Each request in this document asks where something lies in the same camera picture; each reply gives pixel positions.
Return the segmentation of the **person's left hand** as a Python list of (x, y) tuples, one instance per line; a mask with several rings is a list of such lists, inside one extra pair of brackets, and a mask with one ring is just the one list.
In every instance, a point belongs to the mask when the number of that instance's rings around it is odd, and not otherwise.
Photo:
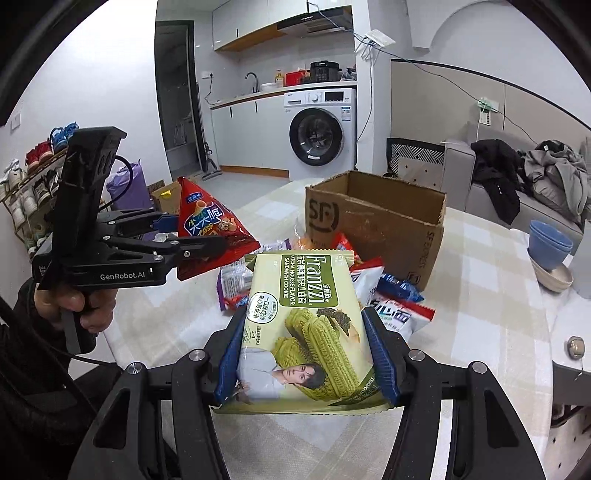
[(116, 289), (98, 290), (85, 295), (73, 288), (61, 285), (54, 290), (35, 289), (34, 304), (38, 314), (48, 320), (55, 329), (62, 330), (60, 312), (68, 310), (80, 313), (80, 325), (90, 333), (100, 333), (106, 330), (112, 320), (116, 305)]

